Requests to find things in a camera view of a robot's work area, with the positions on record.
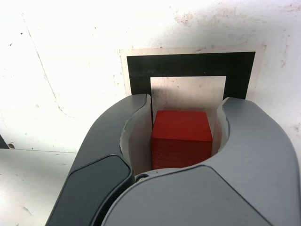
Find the black border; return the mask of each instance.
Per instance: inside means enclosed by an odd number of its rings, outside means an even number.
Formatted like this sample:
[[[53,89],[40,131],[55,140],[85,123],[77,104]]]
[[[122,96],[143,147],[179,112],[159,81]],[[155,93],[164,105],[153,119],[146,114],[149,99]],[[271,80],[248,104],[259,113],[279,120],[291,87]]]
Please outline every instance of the black border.
[[[132,95],[151,96],[151,77],[226,76],[223,99],[246,98],[255,52],[127,56]]]

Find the gray plastic housing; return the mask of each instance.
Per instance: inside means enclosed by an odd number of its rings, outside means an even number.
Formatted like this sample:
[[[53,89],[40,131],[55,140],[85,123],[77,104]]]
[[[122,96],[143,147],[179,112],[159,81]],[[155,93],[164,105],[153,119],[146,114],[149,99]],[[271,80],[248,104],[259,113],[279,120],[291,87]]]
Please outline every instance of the gray plastic housing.
[[[150,104],[132,95],[95,121],[47,226],[301,225],[294,148],[250,101],[228,98],[217,110],[213,157],[135,183],[151,165]]]

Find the red cube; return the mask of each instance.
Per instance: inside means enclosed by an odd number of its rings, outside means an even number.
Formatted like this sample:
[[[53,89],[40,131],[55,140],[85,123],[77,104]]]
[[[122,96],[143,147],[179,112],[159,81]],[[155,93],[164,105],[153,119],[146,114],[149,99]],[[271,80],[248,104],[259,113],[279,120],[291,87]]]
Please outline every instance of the red cube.
[[[212,135],[205,112],[158,111],[151,135],[153,170],[182,168],[211,156]]]

